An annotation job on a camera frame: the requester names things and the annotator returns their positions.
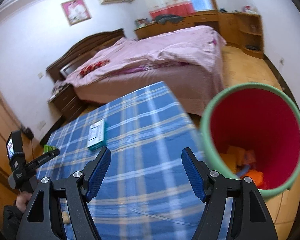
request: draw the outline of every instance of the blue plaid tablecloth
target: blue plaid tablecloth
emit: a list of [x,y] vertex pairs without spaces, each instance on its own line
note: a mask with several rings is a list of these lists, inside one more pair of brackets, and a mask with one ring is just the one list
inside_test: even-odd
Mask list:
[[[105,119],[111,163],[97,197],[88,204],[103,240],[191,239],[205,204],[194,195],[181,162],[190,147],[199,160],[198,131],[180,103],[159,82],[114,100],[55,131],[49,145],[60,155],[43,165],[39,179],[67,178],[95,159],[87,149],[90,125]],[[66,200],[61,200],[67,211]],[[225,239],[227,203],[219,239]],[[67,238],[74,240],[71,225]]]

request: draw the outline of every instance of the human hand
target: human hand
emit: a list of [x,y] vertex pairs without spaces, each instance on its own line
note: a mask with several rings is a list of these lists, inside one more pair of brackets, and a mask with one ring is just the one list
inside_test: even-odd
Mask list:
[[32,194],[26,191],[22,191],[18,194],[17,200],[16,200],[16,206],[17,208],[24,213],[26,211],[27,202],[32,197]]

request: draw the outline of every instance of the framed picture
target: framed picture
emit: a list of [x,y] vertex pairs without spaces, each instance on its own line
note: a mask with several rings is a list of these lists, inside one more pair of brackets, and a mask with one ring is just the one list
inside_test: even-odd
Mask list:
[[141,28],[141,27],[145,27],[147,25],[149,25],[149,21],[148,19],[138,19],[136,20],[136,26],[137,28]]
[[72,0],[61,4],[70,25],[91,19],[83,0]]

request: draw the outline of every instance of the pink picture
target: pink picture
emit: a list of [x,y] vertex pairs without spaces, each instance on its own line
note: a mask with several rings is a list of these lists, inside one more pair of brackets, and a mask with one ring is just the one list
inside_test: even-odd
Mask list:
[[83,0],[72,0],[61,4],[70,25],[91,19]]

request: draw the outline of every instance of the black sleeve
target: black sleeve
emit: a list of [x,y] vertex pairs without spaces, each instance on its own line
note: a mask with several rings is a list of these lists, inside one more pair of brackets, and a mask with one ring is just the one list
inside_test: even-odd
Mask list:
[[3,209],[3,234],[7,240],[16,240],[23,213],[16,207],[5,206]]

